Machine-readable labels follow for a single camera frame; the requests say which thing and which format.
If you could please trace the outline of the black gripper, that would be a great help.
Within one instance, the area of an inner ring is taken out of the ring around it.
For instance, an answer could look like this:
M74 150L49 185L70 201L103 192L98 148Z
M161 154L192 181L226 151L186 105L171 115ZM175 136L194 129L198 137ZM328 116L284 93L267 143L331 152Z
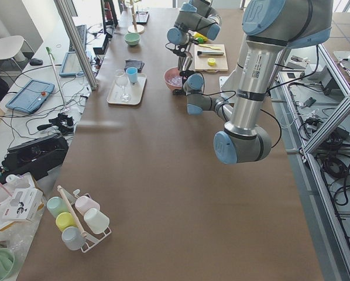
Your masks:
M175 89L172 91L173 95L185 95L186 92L183 88L184 83L187 80L187 76L181 76L180 72L176 70L173 74L172 85Z
M191 43L176 45L174 43L168 42L165 44L165 48L175 54L177 57L187 57L192 56L190 53Z

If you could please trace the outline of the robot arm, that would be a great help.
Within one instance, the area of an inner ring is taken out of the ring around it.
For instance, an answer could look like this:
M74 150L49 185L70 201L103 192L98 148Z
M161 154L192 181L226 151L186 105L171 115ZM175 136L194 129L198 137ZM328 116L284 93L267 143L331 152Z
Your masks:
M212 7L212 1L185 2L179 10L174 26L167 31L169 44L174 45L174 49L169 50L179 57L185 57L185 49L195 42L190 31L215 40L220 30L221 17Z
M242 18L245 33L236 70L229 76L236 95L233 105L225 98L203 94L204 79L190 70L192 32L214 40L221 17L209 1L188 1L180 9L167 39L174 44L178 68L187 97L187 111L197 115L214 111L225 120L214 136L214 151L225 164L255 162L270 152L272 142L257 125L277 55L285 49L309 47L325 42L331 32L331 1L251 1Z

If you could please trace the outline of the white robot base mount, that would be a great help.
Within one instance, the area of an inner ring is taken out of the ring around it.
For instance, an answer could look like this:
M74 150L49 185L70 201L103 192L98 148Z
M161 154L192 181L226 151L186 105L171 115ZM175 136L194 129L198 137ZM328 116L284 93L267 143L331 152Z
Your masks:
M228 94L238 93L239 84L241 82L243 67L239 64L236 65L235 70L231 72L229 76L221 76L220 88L221 91Z

